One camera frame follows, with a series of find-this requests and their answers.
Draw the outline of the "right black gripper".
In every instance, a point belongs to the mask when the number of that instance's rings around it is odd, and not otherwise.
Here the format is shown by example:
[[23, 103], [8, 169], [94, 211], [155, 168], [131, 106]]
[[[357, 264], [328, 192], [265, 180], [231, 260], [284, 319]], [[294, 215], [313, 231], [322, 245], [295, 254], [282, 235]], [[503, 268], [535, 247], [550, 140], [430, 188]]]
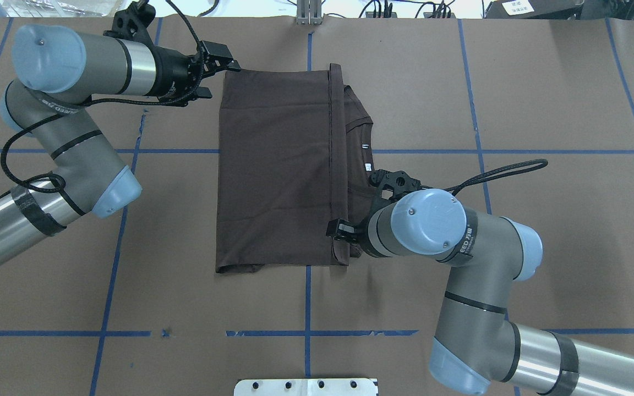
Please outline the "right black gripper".
[[368, 254], [371, 257], [378, 257], [378, 252], [370, 240], [368, 226], [374, 212], [369, 213], [356, 226], [345, 219], [333, 219], [327, 224], [325, 235], [329, 238], [356, 238], [353, 245], [359, 250], [356, 257]]

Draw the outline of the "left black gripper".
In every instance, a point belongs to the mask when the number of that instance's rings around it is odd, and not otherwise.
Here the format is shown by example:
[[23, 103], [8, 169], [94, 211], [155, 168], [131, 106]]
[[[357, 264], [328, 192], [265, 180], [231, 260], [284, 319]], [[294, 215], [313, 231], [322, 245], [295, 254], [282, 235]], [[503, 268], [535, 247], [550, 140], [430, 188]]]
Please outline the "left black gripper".
[[201, 42], [194, 55], [183, 55], [164, 47], [155, 48], [155, 97], [162, 105], [187, 105], [189, 101], [210, 100], [208, 87], [199, 86], [203, 73], [240, 72], [239, 63], [224, 43]]

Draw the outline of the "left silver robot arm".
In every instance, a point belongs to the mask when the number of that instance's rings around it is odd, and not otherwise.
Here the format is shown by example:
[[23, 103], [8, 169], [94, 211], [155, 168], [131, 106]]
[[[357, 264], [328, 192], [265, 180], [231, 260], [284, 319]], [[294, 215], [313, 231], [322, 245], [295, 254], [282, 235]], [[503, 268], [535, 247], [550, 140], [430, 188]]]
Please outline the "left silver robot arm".
[[12, 61], [16, 78], [0, 100], [15, 132], [0, 154], [13, 182], [0, 196], [0, 265], [85, 214], [108, 217], [141, 194], [90, 106], [186, 106], [211, 98], [203, 79], [241, 70], [223, 43], [197, 41], [184, 55], [155, 45], [142, 23], [126, 18], [103, 35], [24, 25]]

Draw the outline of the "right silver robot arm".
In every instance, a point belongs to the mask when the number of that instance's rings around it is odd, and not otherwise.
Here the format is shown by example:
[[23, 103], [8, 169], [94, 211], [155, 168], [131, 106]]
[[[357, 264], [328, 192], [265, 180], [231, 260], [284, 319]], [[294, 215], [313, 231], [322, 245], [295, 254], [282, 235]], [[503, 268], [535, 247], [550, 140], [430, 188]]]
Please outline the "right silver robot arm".
[[491, 382], [539, 395], [634, 395], [634, 356], [506, 319], [511, 287], [541, 264], [532, 228], [465, 207], [448, 191], [413, 191], [326, 235], [373, 257], [427, 256], [450, 266], [429, 370], [459, 393]]

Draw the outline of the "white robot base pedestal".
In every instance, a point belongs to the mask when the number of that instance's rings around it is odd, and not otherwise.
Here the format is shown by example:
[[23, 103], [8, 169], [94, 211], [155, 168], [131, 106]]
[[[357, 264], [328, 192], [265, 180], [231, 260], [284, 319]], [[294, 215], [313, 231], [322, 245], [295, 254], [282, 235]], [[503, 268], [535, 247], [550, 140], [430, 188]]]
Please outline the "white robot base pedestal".
[[246, 379], [234, 395], [378, 395], [378, 380], [371, 378]]

